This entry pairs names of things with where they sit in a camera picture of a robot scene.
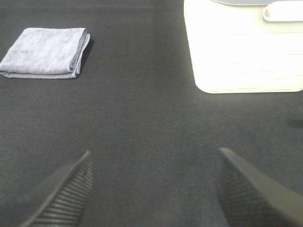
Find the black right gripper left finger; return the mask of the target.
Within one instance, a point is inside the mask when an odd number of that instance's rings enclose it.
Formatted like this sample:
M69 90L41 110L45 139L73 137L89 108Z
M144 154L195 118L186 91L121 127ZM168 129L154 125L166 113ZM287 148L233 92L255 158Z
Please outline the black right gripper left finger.
M90 152L80 152L28 194L19 226L78 227L92 187Z

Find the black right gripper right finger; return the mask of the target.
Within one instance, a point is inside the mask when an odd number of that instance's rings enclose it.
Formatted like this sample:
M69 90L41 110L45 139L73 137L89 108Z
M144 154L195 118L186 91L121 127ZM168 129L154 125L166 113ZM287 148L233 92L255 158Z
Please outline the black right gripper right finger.
M303 197L262 173L229 148L220 148L215 189L231 227L301 227Z

